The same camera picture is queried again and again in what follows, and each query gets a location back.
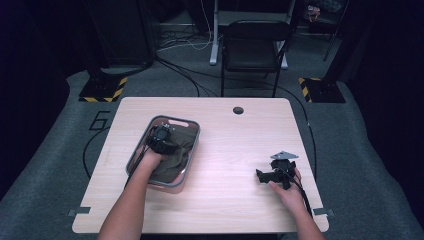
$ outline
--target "wooden tabletop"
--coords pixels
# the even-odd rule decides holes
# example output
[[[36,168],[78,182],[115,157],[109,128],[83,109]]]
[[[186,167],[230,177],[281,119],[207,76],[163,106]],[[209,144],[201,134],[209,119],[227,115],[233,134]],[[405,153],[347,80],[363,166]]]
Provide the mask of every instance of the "wooden tabletop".
[[[241,107],[242,114],[233,109]],[[256,169],[270,172],[271,155],[298,155],[297,168],[312,209],[322,208],[290,103],[281,98],[122,99],[81,207],[76,233],[97,233],[124,189],[125,166],[146,127],[158,115],[200,125],[198,145],[181,193],[148,189],[144,233],[281,233],[296,226],[278,196],[259,183]],[[321,231],[326,216],[314,216]]]

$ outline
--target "black chair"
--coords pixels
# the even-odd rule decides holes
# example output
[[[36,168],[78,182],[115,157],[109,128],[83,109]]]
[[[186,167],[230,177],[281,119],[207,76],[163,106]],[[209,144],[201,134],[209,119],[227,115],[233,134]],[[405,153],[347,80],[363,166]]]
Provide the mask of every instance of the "black chair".
[[[275,97],[285,45],[291,35],[292,28],[281,21],[241,20],[228,25],[222,47],[221,97],[225,71],[266,73],[265,77],[275,73]]]

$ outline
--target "gray carpet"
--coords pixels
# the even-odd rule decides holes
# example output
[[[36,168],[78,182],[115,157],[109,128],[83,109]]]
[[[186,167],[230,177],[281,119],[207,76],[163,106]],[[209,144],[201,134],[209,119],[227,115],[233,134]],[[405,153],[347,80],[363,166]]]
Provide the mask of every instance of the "gray carpet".
[[[424,239],[402,189],[386,172],[370,145],[361,113],[346,85],[338,82],[345,104],[304,101],[298,78],[325,75],[337,48],[333,48],[329,60],[323,62],[327,46],[323,37],[295,35],[287,53],[289,68],[281,72],[281,88],[277,91],[277,97],[287,98],[292,104],[312,169],[317,167],[323,204],[335,213],[329,218],[330,229],[325,236],[328,239]],[[219,76],[220,66],[209,66],[210,47],[204,50],[175,47],[158,51],[158,55],[212,75],[190,73],[198,84],[219,94],[220,80],[213,76]],[[96,115],[104,111],[99,118],[107,119],[105,125],[110,126],[123,97],[197,97],[196,88],[189,80],[158,62],[130,76],[117,102],[79,102],[78,94],[87,80],[86,72],[69,77],[71,93],[65,108],[0,204],[0,239],[95,239],[96,235],[73,233],[74,218],[68,216],[68,212],[79,206],[89,182],[82,159],[86,144],[98,133],[98,130],[89,130]],[[228,96],[271,95],[269,90],[251,89],[251,83],[234,81],[228,86],[233,88],[228,90]],[[200,95],[208,96],[201,89]],[[313,132],[317,166],[313,138],[302,106]],[[107,131],[99,133],[87,147],[89,172],[94,169],[106,136]],[[296,239],[296,234],[285,234],[283,238]]]

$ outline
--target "hole in table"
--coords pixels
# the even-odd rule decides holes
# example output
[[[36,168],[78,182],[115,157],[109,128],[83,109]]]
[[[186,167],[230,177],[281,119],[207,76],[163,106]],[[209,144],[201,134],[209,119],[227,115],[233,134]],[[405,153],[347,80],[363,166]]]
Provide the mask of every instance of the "hole in table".
[[[240,115],[240,114],[242,114],[244,112],[244,109],[242,107],[235,107],[235,108],[233,108],[233,112],[235,114]]]

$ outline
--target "dark background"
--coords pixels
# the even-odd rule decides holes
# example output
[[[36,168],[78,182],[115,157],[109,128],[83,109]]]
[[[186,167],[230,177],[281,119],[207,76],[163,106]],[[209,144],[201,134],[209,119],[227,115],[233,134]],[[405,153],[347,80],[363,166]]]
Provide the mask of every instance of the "dark background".
[[[364,54],[353,56],[360,64],[347,84],[363,114],[369,140],[401,184],[423,226],[422,4],[417,6],[412,0],[376,2]],[[108,62],[90,11],[82,1],[2,1],[0,24],[3,197],[66,103],[66,78],[87,67],[108,67]],[[80,41],[88,50],[77,44]],[[358,181],[365,174],[372,172],[358,172]]]

